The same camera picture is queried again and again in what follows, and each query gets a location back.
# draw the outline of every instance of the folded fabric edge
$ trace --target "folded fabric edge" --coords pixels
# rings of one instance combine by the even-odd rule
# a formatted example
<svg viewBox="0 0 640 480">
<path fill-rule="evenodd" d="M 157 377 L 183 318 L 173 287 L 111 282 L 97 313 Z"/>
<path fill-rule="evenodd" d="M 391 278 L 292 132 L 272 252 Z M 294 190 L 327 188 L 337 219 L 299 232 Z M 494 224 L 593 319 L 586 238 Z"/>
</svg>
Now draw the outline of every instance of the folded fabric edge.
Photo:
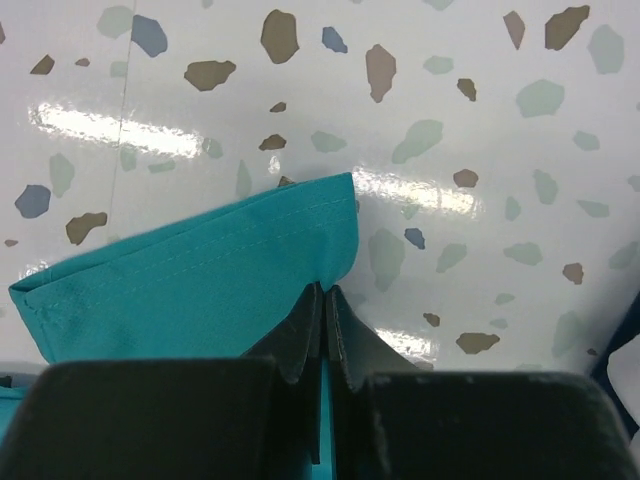
<svg viewBox="0 0 640 480">
<path fill-rule="evenodd" d="M 293 190 L 308 188 L 310 186 L 315 186 L 317 188 L 317 187 L 320 187 L 323 183 L 333 183 L 333 182 L 339 182 L 339 181 L 348 181 L 351 184 L 351 187 L 353 188 L 353 179 L 352 179 L 351 173 L 347 172 L 347 173 L 341 173 L 338 175 L 333 175 L 330 177 L 323 177 L 316 180 L 295 183 L 292 185 L 288 185 L 286 187 L 280 187 L 273 190 L 269 190 L 269 191 L 254 195 L 252 197 L 249 197 L 240 202 L 235 202 L 235 203 L 225 205 L 208 212 L 201 213 L 193 217 L 179 220 L 177 222 L 174 222 L 168 225 L 163 225 L 156 229 L 143 232 L 138 235 L 134 235 L 132 237 L 125 238 L 111 245 L 106 245 L 96 250 L 92 250 L 90 252 L 86 252 L 86 253 L 68 258 L 55 265 L 52 265 L 51 267 L 43 271 L 34 273 L 33 275 L 29 275 L 23 278 L 22 280 L 19 280 L 18 282 L 10 285 L 9 293 L 14 303 L 16 303 L 16 300 L 14 299 L 14 295 L 12 295 L 12 292 L 15 292 L 17 294 L 17 297 L 19 297 L 20 295 L 26 295 L 37 288 L 48 285 L 49 283 L 52 283 L 52 281 L 56 281 L 57 279 L 51 278 L 53 269 L 61 270 L 61 269 L 65 269 L 66 267 L 72 267 L 73 265 L 77 265 L 76 269 L 74 269 L 72 273 L 62 277 L 62 278 L 68 278 L 72 275 L 82 273 L 85 270 L 102 265 L 116 258 L 125 258 L 128 255 L 135 254 L 136 252 L 143 250 L 144 248 L 147 248 L 154 243 L 162 243 L 170 239 L 175 239 L 179 237 L 181 234 L 184 234 L 185 232 L 188 232 L 189 230 L 199 226 L 206 219 L 209 219 L 209 221 L 215 220 L 215 219 L 221 218 L 224 215 L 232 214 L 241 208 L 252 206 L 258 202 L 271 201 L 273 200 L 273 197 L 289 195 Z M 160 242 L 156 240 L 154 240 L 153 242 L 148 241 L 148 239 L 150 239 L 151 237 L 155 237 L 159 234 L 165 235 L 165 238 L 163 238 Z M 123 246 L 128 246 L 128 245 L 130 245 L 132 248 L 130 248 L 128 251 L 125 251 L 123 253 L 118 253 L 120 249 L 123 248 Z"/>
</svg>

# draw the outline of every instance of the teal bag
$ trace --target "teal bag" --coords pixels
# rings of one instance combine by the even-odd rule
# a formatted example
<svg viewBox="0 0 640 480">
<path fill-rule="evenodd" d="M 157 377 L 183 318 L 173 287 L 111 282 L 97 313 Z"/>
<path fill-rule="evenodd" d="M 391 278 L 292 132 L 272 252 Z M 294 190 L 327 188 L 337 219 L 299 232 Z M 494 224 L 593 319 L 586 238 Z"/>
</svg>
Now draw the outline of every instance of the teal bag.
<svg viewBox="0 0 640 480">
<path fill-rule="evenodd" d="M 236 356 L 358 248 L 351 174 L 256 195 L 65 260 L 9 288 L 50 363 Z"/>
</svg>

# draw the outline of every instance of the terrazzo pattern surface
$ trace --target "terrazzo pattern surface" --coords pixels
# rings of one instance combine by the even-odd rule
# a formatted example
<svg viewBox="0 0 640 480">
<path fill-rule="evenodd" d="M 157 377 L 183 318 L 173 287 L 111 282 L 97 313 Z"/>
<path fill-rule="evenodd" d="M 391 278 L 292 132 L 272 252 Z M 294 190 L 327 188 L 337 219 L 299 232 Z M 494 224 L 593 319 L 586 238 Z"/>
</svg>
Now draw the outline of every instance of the terrazzo pattern surface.
<svg viewBox="0 0 640 480">
<path fill-rule="evenodd" d="M 505 5 L 0 5 L 0 363 L 44 362 L 17 279 L 350 171 L 342 286 L 385 341 L 427 369 L 587 372 L 640 289 L 640 11 Z"/>
</svg>

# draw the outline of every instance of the green speck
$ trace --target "green speck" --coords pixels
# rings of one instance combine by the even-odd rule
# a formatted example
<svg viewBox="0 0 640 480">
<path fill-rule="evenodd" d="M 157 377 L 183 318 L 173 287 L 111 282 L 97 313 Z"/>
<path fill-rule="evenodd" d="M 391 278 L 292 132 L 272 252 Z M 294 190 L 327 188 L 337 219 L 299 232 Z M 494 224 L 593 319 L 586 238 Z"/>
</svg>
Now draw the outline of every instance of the green speck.
<svg viewBox="0 0 640 480">
<path fill-rule="evenodd" d="M 449 5 L 453 3 L 453 0 L 422 0 L 427 5 L 431 5 L 433 8 L 438 10 L 439 12 L 443 11 Z"/>
<path fill-rule="evenodd" d="M 585 152 L 591 152 L 600 148 L 600 140 L 593 133 L 578 130 L 573 136 L 573 143 Z"/>
<path fill-rule="evenodd" d="M 520 208 L 520 204 L 513 197 L 507 197 L 507 202 L 504 207 L 504 218 L 513 222 L 520 213 L 522 212 L 522 208 Z"/>
<path fill-rule="evenodd" d="M 131 145 L 123 145 L 120 147 L 120 166 L 122 170 L 130 172 L 136 168 L 137 164 L 135 148 Z"/>
<path fill-rule="evenodd" d="M 534 267 L 542 261 L 540 247 L 531 242 L 516 243 L 511 247 L 505 248 L 502 252 L 505 257 L 530 267 Z"/>
<path fill-rule="evenodd" d="M 489 322 L 489 325 L 491 325 L 492 327 L 496 327 L 496 328 L 499 328 L 501 330 L 504 330 L 505 328 L 507 328 L 509 326 L 509 323 L 504 318 L 496 318 L 495 320 L 491 320 Z"/>
<path fill-rule="evenodd" d="M 411 220 L 414 215 L 418 213 L 418 210 L 420 210 L 420 205 L 416 203 L 410 203 L 402 207 L 400 211 L 402 212 L 402 215 L 404 215 L 404 218 L 406 218 L 407 220 Z"/>
<path fill-rule="evenodd" d="M 337 152 L 347 146 L 345 140 L 326 132 L 315 132 L 311 135 L 311 143 L 318 152 L 322 153 Z"/>
<path fill-rule="evenodd" d="M 419 120 L 407 130 L 404 140 L 393 150 L 391 162 L 405 163 L 423 154 L 442 140 L 442 122 Z"/>
<path fill-rule="evenodd" d="M 51 179 L 51 191 L 57 198 L 71 188 L 71 181 L 76 174 L 76 169 L 67 158 L 57 153 L 49 159 L 49 178 Z"/>
<path fill-rule="evenodd" d="M 520 114 L 525 118 L 554 115 L 562 102 L 564 87 L 544 79 L 527 85 L 516 96 Z"/>
<path fill-rule="evenodd" d="M 605 218 L 609 216 L 609 205 L 588 200 L 578 200 L 578 205 L 587 215 L 593 218 Z"/>
<path fill-rule="evenodd" d="M 533 181 L 535 182 L 536 193 L 538 199 L 543 205 L 552 205 L 556 201 L 558 195 L 558 184 L 546 172 L 536 170 L 533 172 Z"/>
<path fill-rule="evenodd" d="M 434 75 L 443 75 L 453 70 L 453 58 L 438 57 L 437 55 L 434 55 L 427 59 L 422 66 L 425 70 L 433 73 Z"/>
<path fill-rule="evenodd" d="M 131 30 L 133 11 L 122 5 L 105 8 L 98 20 L 98 31 L 109 38 L 118 38 Z"/>
<path fill-rule="evenodd" d="M 461 243 L 450 243 L 442 250 L 436 266 L 437 273 L 444 273 L 455 267 L 467 256 L 467 246 Z"/>
<path fill-rule="evenodd" d="M 213 138 L 205 138 L 202 141 L 202 150 L 211 158 L 221 158 L 223 155 L 222 145 Z"/>
<path fill-rule="evenodd" d="M 553 336 L 551 353 L 558 358 L 571 350 L 585 333 L 582 319 L 574 311 L 570 311 L 558 318 L 556 333 Z"/>
<path fill-rule="evenodd" d="M 127 76 L 127 62 L 116 60 L 111 62 L 111 68 L 109 69 L 109 75 L 112 78 L 125 78 Z"/>
<path fill-rule="evenodd" d="M 498 294 L 498 296 L 495 299 L 495 304 L 496 305 L 504 305 L 505 303 L 512 302 L 515 299 L 516 299 L 516 297 L 514 297 L 510 293 L 500 293 L 500 294 Z"/>
<path fill-rule="evenodd" d="M 631 175 L 627 178 L 627 183 L 631 185 L 634 192 L 640 192 L 640 175 Z"/>
<path fill-rule="evenodd" d="M 251 193 L 251 175 L 244 160 L 240 160 L 238 165 L 238 175 L 236 178 L 236 195 L 240 198 L 247 198 Z"/>
<path fill-rule="evenodd" d="M 587 47 L 600 74 L 618 73 L 624 63 L 624 39 L 609 25 L 595 29 Z"/>
<path fill-rule="evenodd" d="M 631 242 L 620 248 L 609 258 L 609 268 L 621 270 L 627 268 L 638 254 L 638 242 Z"/>
<path fill-rule="evenodd" d="M 151 173 L 169 172 L 174 168 L 176 168 L 176 162 L 174 160 L 168 160 L 163 163 L 156 163 L 153 165 L 149 165 L 147 168 L 149 168 L 149 171 Z"/>
<path fill-rule="evenodd" d="M 375 286 L 386 292 L 404 262 L 404 242 L 386 228 L 380 228 L 369 239 L 369 262 L 375 275 Z"/>
</svg>

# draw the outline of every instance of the stitching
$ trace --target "stitching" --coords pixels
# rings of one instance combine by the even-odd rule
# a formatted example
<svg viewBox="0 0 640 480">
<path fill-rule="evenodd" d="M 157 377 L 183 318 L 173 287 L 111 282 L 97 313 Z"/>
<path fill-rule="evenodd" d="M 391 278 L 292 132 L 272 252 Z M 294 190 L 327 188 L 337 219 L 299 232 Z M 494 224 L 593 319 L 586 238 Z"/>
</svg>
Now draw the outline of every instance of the stitching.
<svg viewBox="0 0 640 480">
<path fill-rule="evenodd" d="M 288 217 L 290 217 L 292 215 L 297 215 L 298 213 L 307 212 L 307 211 L 312 210 L 314 208 L 324 207 L 324 206 L 327 206 L 327 205 L 335 205 L 335 204 L 338 204 L 338 203 L 343 203 L 343 202 L 346 202 L 347 200 L 348 199 L 342 199 L 342 200 L 333 200 L 331 202 L 319 203 L 318 205 L 313 205 L 311 207 L 303 208 L 302 210 L 296 210 L 295 212 L 290 212 L 290 213 L 288 213 L 286 215 L 283 215 L 281 217 L 273 218 L 273 219 L 265 221 L 265 222 L 256 223 L 256 224 L 252 225 L 251 227 L 245 228 L 244 230 L 239 230 L 237 232 L 232 232 L 232 233 L 230 233 L 228 235 L 225 235 L 223 237 L 215 238 L 215 239 L 210 240 L 208 242 L 202 243 L 202 244 L 200 244 L 200 245 L 198 245 L 198 246 L 196 246 L 194 248 L 191 248 L 189 250 L 185 250 L 184 252 L 181 252 L 181 253 L 179 253 L 177 255 L 174 255 L 173 257 L 165 258 L 164 260 L 161 260 L 160 262 L 153 263 L 151 265 L 147 265 L 144 268 L 141 268 L 139 270 L 135 270 L 135 271 L 127 274 L 126 277 L 132 277 L 132 276 L 137 275 L 139 273 L 146 272 L 146 271 L 151 270 L 152 268 L 158 267 L 158 266 L 160 266 L 160 265 L 162 265 L 164 263 L 171 262 L 173 260 L 176 260 L 177 258 L 180 258 L 180 257 L 184 256 L 184 255 L 187 255 L 189 253 L 193 253 L 196 250 L 199 250 L 199 249 L 204 248 L 204 247 L 208 247 L 211 244 L 214 244 L 214 243 L 217 243 L 217 242 L 221 242 L 222 240 L 225 240 L 225 239 L 227 239 L 229 237 L 232 237 L 234 235 L 240 235 L 240 234 L 248 232 L 250 230 L 254 230 L 254 229 L 258 228 L 258 226 L 262 226 L 262 225 L 264 225 L 266 223 L 274 223 L 274 222 L 283 220 L 285 218 L 288 218 Z M 110 285 L 112 283 L 116 283 L 117 281 L 121 280 L 122 278 L 119 278 L 117 280 L 110 280 L 110 281 L 103 282 L 103 283 L 101 283 L 99 285 L 96 285 L 95 287 L 90 288 L 89 290 L 84 291 L 83 294 L 86 295 L 86 294 L 89 294 L 89 293 L 94 292 L 96 290 L 99 290 L 100 288 L 105 287 L 106 285 Z M 55 308 L 60 304 L 69 303 L 69 301 L 70 301 L 70 299 L 64 298 L 64 299 L 62 299 L 62 300 L 50 305 L 49 308 Z"/>
<path fill-rule="evenodd" d="M 95 307 L 97 307 L 97 306 L 99 306 L 99 305 L 103 305 L 103 304 L 105 304 L 105 303 L 107 303 L 107 302 L 111 302 L 112 300 L 114 300 L 114 299 L 116 299 L 116 298 L 118 298 L 118 297 L 121 297 L 121 296 L 124 296 L 124 295 L 130 294 L 130 293 L 136 292 L 136 291 L 138 291 L 138 290 L 140 290 L 140 289 L 143 289 L 143 288 L 147 288 L 147 287 L 152 286 L 152 285 L 154 285 L 154 284 L 156 284 L 156 283 L 163 282 L 163 281 L 165 281 L 165 280 L 168 280 L 168 279 L 170 279 L 170 278 L 173 278 L 173 277 L 175 277 L 175 276 L 177 276 L 177 275 L 181 275 L 181 274 L 183 274 L 183 273 L 185 273 L 185 272 L 188 272 L 188 271 L 190 271 L 190 270 L 194 270 L 194 269 L 197 269 L 197 268 L 203 267 L 203 266 L 205 266 L 205 265 L 208 265 L 208 264 L 210 264 L 210 263 L 215 262 L 216 260 L 220 260 L 221 258 L 228 257 L 229 255 L 232 255 L 232 254 L 234 254 L 234 253 L 240 252 L 240 251 L 242 251 L 242 250 L 246 250 L 247 248 L 255 247 L 255 246 L 257 246 L 257 245 L 262 245 L 262 244 L 265 244 L 265 243 L 268 243 L 268 242 L 272 242 L 272 241 L 274 241 L 274 240 L 278 240 L 278 239 L 281 239 L 281 238 L 290 237 L 290 236 L 292 236 L 292 235 L 297 235 L 297 234 L 299 234 L 299 233 L 303 233 L 303 232 L 306 232 L 306 231 L 308 231 L 308 230 L 312 230 L 312 229 L 314 229 L 314 228 L 323 227 L 323 226 L 326 226 L 326 225 L 333 225 L 333 224 L 341 223 L 341 222 L 346 222 L 346 221 L 350 220 L 351 218 L 352 218 L 352 217 L 343 217 L 343 218 L 341 218 L 341 219 L 339 219 L 339 220 L 334 220 L 334 221 L 332 221 L 332 222 L 319 223 L 319 224 L 317 224 L 317 225 L 312 225 L 312 226 L 310 226 L 310 227 L 306 227 L 306 228 L 303 228 L 303 229 L 301 229 L 301 230 L 296 230 L 295 232 L 289 232 L 289 233 L 286 233 L 286 234 L 284 234 L 284 235 L 279 235 L 279 236 L 277 236 L 277 237 L 271 237 L 271 238 L 268 238 L 268 239 L 266 239 L 266 240 L 261 240 L 260 242 L 252 243 L 252 244 L 250 244 L 250 245 L 245 245 L 244 247 L 237 248 L 237 249 L 235 249 L 235 250 L 231 250 L 231 251 L 229 251 L 229 252 L 227 252 L 227 253 L 225 253 L 225 254 L 223 254 L 223 255 L 219 255 L 219 256 L 217 256 L 217 257 L 215 257 L 215 258 L 211 258 L 211 259 L 206 260 L 206 261 L 204 261 L 204 262 L 200 262 L 200 263 L 198 263 L 198 264 L 196 264 L 196 265 L 191 265 L 191 266 L 189 266 L 189 267 L 183 268 L 182 270 L 180 270 L 180 271 L 178 271 L 178 272 L 174 272 L 174 273 L 172 273 L 171 275 L 167 275 L 167 276 L 165 276 L 165 277 L 155 279 L 153 282 L 150 282 L 150 283 L 147 283 L 147 284 L 144 284 L 144 285 L 138 286 L 138 287 L 134 287 L 134 288 L 132 288 L 132 289 L 125 290 L 125 291 L 123 291 L 123 292 L 118 292 L 116 295 L 112 295 L 111 297 L 105 298 L 104 300 L 101 300 L 101 301 L 96 302 L 96 303 L 88 304 L 88 305 L 86 305 L 86 306 L 85 306 L 85 309 L 86 309 L 86 310 L 90 310 L 90 309 L 95 308 Z M 59 323 L 59 321 L 58 321 L 58 320 L 54 320 L 53 318 L 50 318 L 50 319 L 49 319 L 49 324 L 50 324 L 51 326 L 55 326 L 55 327 L 58 327 L 58 328 L 64 328 L 64 327 Z"/>
</svg>

